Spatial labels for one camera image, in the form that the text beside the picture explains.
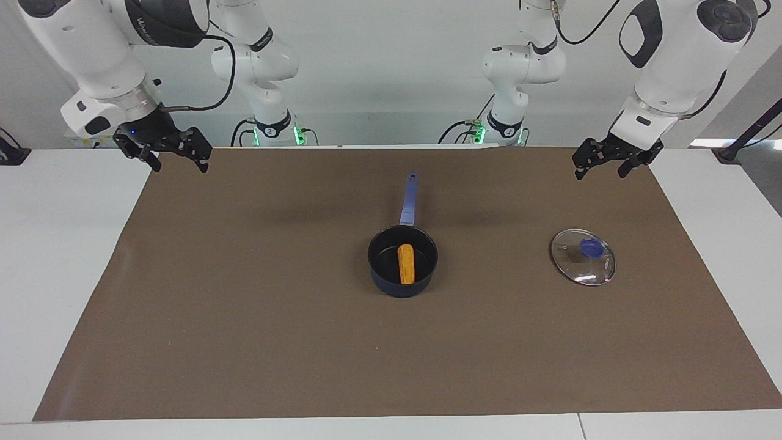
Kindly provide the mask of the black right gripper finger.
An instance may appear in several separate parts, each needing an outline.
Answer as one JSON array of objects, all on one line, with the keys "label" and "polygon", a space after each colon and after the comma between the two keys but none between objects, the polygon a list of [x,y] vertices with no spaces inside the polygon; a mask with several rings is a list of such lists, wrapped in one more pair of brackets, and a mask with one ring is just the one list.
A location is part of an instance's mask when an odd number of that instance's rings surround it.
[{"label": "black right gripper finger", "polygon": [[160,172],[162,164],[149,147],[139,147],[134,141],[122,141],[122,151],[126,158],[142,161],[153,170],[154,173]]},{"label": "black right gripper finger", "polygon": [[179,155],[192,161],[201,173],[207,173],[213,147],[196,127],[179,132]]}]

